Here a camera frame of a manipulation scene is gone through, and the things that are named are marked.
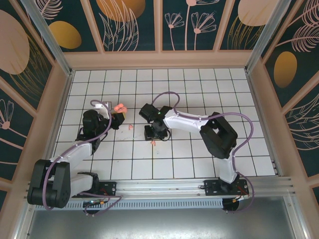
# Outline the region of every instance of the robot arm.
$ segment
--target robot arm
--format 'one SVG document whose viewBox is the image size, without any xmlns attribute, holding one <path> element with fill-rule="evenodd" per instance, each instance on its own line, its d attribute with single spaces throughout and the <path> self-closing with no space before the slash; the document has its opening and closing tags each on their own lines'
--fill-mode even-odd
<svg viewBox="0 0 319 239">
<path fill-rule="evenodd" d="M 164 139 L 169 128 L 182 129 L 189 132 L 199 132 L 207 150 L 218 160 L 219 177 L 222 181 L 231 184 L 237 178 L 230 158 L 231 150 L 236 146 L 238 137 L 236 131 L 225 120 L 219 117 L 211 120 L 197 120 L 208 116 L 195 116 L 182 113 L 188 118 L 179 116 L 172 107 L 164 106 L 160 110 L 153 105 L 145 104 L 140 115 L 152 125 L 145 126 L 145 140 Z"/>
<path fill-rule="evenodd" d="M 109 119 L 103 117 L 105 115 L 103 112 L 100 110 L 99 114 L 96 110 L 89 110 L 83 114 L 83 128 L 80 129 L 75 140 L 76 147 L 53 166 L 46 187 L 46 202 L 49 207 L 63 208 L 70 197 L 81 192 L 97 193 L 99 188 L 98 175 L 90 172 L 77 173 L 75 168 L 98 149 L 100 138 L 81 145 L 79 143 L 95 138 L 105 131 Z M 111 128 L 118 129 L 124 119 L 123 113 L 112 114 Z M 57 157 L 59 155 L 49 160 L 41 159 L 35 163 L 27 196 L 29 204 L 43 205 L 44 177 L 48 167 Z"/>
</svg>

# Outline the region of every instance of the small orange object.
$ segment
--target small orange object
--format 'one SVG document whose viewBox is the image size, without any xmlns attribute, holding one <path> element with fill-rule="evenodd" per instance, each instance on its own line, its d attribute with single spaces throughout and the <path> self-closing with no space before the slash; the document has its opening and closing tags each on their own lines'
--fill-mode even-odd
<svg viewBox="0 0 319 239">
<path fill-rule="evenodd" d="M 117 106 L 115 106 L 114 110 L 117 113 L 127 113 L 128 112 L 128 109 L 122 103 L 120 103 Z"/>
</svg>

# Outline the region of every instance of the enclosure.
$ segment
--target enclosure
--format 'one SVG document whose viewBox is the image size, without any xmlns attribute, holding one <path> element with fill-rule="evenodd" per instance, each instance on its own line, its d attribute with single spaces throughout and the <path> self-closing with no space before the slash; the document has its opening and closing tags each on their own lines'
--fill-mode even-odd
<svg viewBox="0 0 319 239">
<path fill-rule="evenodd" d="M 1 238 L 319 236 L 318 0 L 3 0 L 0 22 Z M 252 121 L 250 138 L 249 121 L 225 116 L 237 145 L 250 139 L 235 165 L 251 208 L 226 214 L 225 197 L 200 188 L 220 159 L 199 133 L 145 141 L 139 112 L 168 91 L 180 112 Z M 115 182 L 122 200 L 100 218 L 82 198 L 29 205 L 35 162 L 74 144 L 91 100 L 127 112 L 76 172 Z"/>
</svg>

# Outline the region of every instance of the flower illustration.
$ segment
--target flower illustration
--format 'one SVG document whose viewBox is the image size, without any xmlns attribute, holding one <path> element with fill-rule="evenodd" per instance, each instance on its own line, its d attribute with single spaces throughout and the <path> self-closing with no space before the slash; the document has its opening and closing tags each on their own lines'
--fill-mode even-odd
<svg viewBox="0 0 319 239">
<path fill-rule="evenodd" d="M 0 100 L 0 128 L 10 128 L 10 121 L 13 115 L 14 104 L 8 101 L 7 106 L 3 99 Z"/>
<path fill-rule="evenodd" d="M 186 0 L 187 5 L 195 6 L 195 5 L 209 5 L 219 2 L 219 0 Z"/>
<path fill-rule="evenodd" d="M 175 27 L 180 27 L 180 26 L 184 26 L 185 23 L 184 21 L 182 21 L 182 17 L 180 15 L 180 13 L 173 13 L 172 15 L 170 15 L 170 13 L 166 13 L 165 14 L 165 20 L 168 24 L 169 27 L 169 31 L 170 31 L 170 40 L 171 40 L 171 45 L 173 47 L 173 51 L 175 51 L 175 47 L 174 47 L 174 43 L 173 43 L 173 36 L 171 33 L 171 30 Z"/>
<path fill-rule="evenodd" d="M 187 14 L 186 14 L 186 27 L 185 27 L 185 51 L 187 51 L 187 27 L 188 27 L 188 16 L 189 16 L 189 9 L 191 6 L 196 6 L 196 5 L 209 5 L 209 4 L 214 4 L 218 3 L 219 0 L 186 0 L 186 3 L 188 5 L 187 8 Z"/>
<path fill-rule="evenodd" d="M 196 50 L 197 34 L 215 31 L 216 25 L 214 22 L 214 13 L 203 13 L 200 18 L 198 18 L 198 12 L 191 15 L 191 23 L 195 33 L 194 50 Z"/>
</svg>

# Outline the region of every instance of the white grid mat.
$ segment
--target white grid mat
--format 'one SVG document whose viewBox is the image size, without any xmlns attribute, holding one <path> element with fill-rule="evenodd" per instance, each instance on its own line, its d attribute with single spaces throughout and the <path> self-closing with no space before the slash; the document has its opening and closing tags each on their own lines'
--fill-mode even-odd
<svg viewBox="0 0 319 239">
<path fill-rule="evenodd" d="M 196 115 L 238 112 L 254 122 L 254 135 L 237 152 L 236 166 L 246 176 L 273 176 L 272 163 L 243 69 L 154 69 L 77 71 L 65 107 L 54 155 L 72 145 L 91 100 L 123 103 L 128 108 L 120 129 L 111 129 L 97 152 L 78 171 L 92 171 L 101 180 L 218 177 L 217 158 L 207 151 L 199 134 L 173 129 L 169 141 L 144 141 L 146 121 L 140 108 L 159 93 L 180 95 L 179 111 Z M 164 95 L 155 106 L 173 106 L 176 96 Z M 225 117 L 238 133 L 237 145 L 249 134 L 246 120 Z"/>
</svg>

